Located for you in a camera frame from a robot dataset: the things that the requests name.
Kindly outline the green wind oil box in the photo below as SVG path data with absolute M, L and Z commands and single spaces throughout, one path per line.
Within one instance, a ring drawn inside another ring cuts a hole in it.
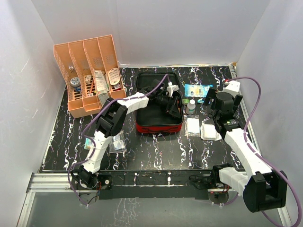
M 189 99 L 182 99 L 182 104 L 187 105 L 190 102 Z

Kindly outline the gauze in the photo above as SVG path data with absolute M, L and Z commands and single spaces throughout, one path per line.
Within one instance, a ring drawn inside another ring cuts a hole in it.
M 185 136 L 200 137 L 200 122 L 198 115 L 185 115 Z

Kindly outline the clear bag of plasters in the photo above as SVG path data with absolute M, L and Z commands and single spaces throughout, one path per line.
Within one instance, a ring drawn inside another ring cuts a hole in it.
M 115 135 L 109 143 L 109 153 L 123 153 L 127 151 L 124 131 Z

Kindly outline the blue cotton swab bag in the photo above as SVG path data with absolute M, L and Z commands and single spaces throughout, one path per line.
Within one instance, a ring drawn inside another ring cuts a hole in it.
M 209 88 L 213 87 L 213 85 L 190 85 L 185 84 L 185 96 L 186 97 L 206 97 Z

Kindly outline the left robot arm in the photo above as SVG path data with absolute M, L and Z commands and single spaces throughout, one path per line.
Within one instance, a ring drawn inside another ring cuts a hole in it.
M 79 168 L 71 167 L 69 174 L 82 187 L 95 188 L 98 184 L 97 172 L 100 170 L 101 161 L 110 141 L 120 133 L 125 118 L 128 114 L 146 108 L 149 101 L 157 102 L 164 106 L 164 113 L 173 117 L 181 117 L 178 108 L 179 85 L 174 85 L 164 79 L 154 80 L 154 86 L 147 86 L 126 98 L 108 98 L 101 111 L 86 126 L 82 135 L 91 142 L 90 150 L 84 161 L 78 163 Z

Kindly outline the red black medicine case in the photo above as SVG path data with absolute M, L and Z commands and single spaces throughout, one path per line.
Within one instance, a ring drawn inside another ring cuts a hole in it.
M 176 73 L 173 72 L 141 72 L 136 81 L 137 91 L 148 93 L 166 76 L 161 86 L 149 96 L 145 108 L 135 113 L 137 131 L 143 134 L 176 133 L 183 123 L 183 104 L 181 93 L 177 90 L 170 94 L 168 83 L 180 86 Z

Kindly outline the teal bandage packet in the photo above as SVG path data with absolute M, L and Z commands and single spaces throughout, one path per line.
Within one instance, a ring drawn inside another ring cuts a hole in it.
M 85 150 L 90 150 L 92 146 L 93 146 L 92 141 L 90 139 L 86 138 L 85 139 L 84 149 Z

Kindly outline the brown bottle orange cap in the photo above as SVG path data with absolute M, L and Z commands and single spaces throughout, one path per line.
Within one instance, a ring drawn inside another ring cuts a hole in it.
M 179 111 L 180 115 L 182 115 L 182 106 L 180 106 L 180 104 L 178 104 L 178 111 Z

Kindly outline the white bottle green label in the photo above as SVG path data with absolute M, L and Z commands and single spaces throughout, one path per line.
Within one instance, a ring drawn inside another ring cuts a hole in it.
M 186 114 L 192 115 L 195 112 L 196 102 L 194 99 L 191 99 L 186 107 Z

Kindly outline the white gauze pad pack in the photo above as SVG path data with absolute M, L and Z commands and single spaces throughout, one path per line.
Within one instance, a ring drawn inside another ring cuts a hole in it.
M 212 124 L 202 124 L 200 127 L 202 140 L 221 140 L 221 135 L 216 131 L 215 126 Z

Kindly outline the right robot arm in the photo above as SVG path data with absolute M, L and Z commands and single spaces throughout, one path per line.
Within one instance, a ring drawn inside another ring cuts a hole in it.
M 243 197 L 250 212 L 282 208 L 286 203 L 287 184 L 277 171 L 257 156 L 258 152 L 251 151 L 252 143 L 244 139 L 244 130 L 234 116 L 241 100 L 241 95 L 233 96 L 212 87 L 206 95 L 204 105 L 211 106 L 208 116 L 246 171 L 243 175 L 230 164 L 214 166 L 211 182 L 218 188 L 225 184 L 232 187 Z

